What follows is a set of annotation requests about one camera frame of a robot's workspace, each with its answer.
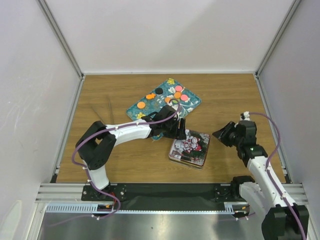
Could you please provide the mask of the gold tin lid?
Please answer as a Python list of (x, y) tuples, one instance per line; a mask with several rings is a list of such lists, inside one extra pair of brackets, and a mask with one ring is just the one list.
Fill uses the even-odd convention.
[(175, 139), (168, 157), (172, 162), (201, 170), (205, 164), (211, 136), (194, 130), (185, 130), (186, 139)]

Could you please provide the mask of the metal tongs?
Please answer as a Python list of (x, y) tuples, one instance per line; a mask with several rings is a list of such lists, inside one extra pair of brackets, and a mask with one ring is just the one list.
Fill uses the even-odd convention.
[(99, 102), (92, 102), (89, 105), (104, 124), (115, 124), (112, 102), (108, 95), (103, 97)]

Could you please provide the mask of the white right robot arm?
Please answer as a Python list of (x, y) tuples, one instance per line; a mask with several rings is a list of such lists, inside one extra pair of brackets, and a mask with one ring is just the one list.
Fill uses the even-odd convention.
[(299, 205), (275, 174), (265, 149), (257, 144), (257, 125), (250, 120), (229, 122), (213, 136), (227, 147), (235, 147), (237, 155), (252, 176), (234, 177), (230, 195), (236, 201), (246, 200), (262, 220), (261, 231), (266, 240), (305, 240), (309, 212)]

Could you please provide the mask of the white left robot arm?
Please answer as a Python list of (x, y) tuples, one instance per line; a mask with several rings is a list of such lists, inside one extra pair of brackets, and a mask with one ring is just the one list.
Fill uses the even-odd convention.
[(110, 181), (105, 165), (113, 148), (158, 135), (174, 140), (187, 138), (186, 120), (179, 116), (177, 109), (165, 105), (158, 112), (123, 124), (107, 125), (96, 121), (76, 143), (71, 160), (86, 171), (89, 183), (94, 185), (92, 194), (98, 200), (105, 200), (110, 194)]

